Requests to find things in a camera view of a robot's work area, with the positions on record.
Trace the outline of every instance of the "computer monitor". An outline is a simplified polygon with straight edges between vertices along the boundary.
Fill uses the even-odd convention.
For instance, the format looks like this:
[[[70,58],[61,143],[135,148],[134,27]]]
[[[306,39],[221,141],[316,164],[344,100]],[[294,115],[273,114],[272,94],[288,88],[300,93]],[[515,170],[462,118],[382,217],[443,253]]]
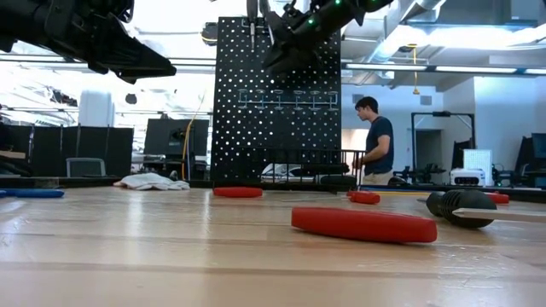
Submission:
[[[182,155],[190,119],[148,119],[144,154]],[[187,152],[206,156],[209,121],[196,119],[189,132]]]
[[[546,133],[532,133],[535,159],[546,159]]]
[[[464,149],[463,168],[482,170],[485,173],[485,186],[493,186],[493,152],[489,149]]]
[[[451,169],[464,167],[464,150],[472,149],[472,139],[463,142],[453,142],[453,156],[451,157]]]

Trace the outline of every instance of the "navy t-shirt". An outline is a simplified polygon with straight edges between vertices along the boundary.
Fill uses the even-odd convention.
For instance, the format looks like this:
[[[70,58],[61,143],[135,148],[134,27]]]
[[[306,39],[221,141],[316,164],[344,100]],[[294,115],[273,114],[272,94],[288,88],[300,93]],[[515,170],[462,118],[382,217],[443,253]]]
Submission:
[[[366,150],[371,151],[379,146],[379,138],[381,136],[391,137],[389,151],[382,158],[368,162],[364,168],[364,175],[384,174],[392,171],[392,163],[394,161],[394,135],[392,134],[392,124],[390,120],[380,116],[374,120],[369,128],[368,137],[366,137]]]

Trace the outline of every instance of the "black monitor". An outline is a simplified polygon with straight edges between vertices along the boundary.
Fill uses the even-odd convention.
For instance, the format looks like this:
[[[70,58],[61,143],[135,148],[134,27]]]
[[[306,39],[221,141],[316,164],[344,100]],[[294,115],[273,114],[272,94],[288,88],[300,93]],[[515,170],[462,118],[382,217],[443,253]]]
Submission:
[[[532,133],[531,138],[535,159],[546,159],[546,133]]]
[[[517,173],[521,173],[521,168],[524,165],[529,165],[533,163],[534,154],[535,154],[535,149],[532,144],[532,138],[525,137],[525,136],[521,137],[520,151],[518,152],[518,158],[515,161],[514,170]]]
[[[190,119],[148,119],[144,154],[181,156],[189,122]],[[189,131],[189,153],[206,156],[208,126],[206,119],[194,120]]]
[[[463,142],[453,142],[453,157],[451,158],[451,169],[464,167],[464,150],[472,149],[472,139]]]

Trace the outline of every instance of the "blue tool handle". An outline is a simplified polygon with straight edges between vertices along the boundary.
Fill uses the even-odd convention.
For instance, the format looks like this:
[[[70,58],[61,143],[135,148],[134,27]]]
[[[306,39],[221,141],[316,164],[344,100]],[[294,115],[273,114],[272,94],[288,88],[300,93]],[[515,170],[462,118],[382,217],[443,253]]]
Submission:
[[[18,198],[60,198],[65,192],[47,188],[3,188],[5,196]]]

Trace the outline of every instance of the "black partition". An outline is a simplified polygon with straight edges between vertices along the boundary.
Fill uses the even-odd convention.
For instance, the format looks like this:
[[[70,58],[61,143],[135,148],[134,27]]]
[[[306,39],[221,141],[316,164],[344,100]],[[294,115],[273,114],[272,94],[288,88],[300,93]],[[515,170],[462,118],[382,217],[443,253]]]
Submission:
[[[62,158],[62,128],[34,127],[31,168],[36,177],[62,177],[65,173]]]
[[[28,154],[35,177],[65,177],[67,158],[103,159],[108,176],[131,174],[132,128],[10,126],[14,151]]]
[[[32,127],[18,125],[5,125],[5,127],[9,130],[9,134],[13,138],[12,151],[28,154]]]

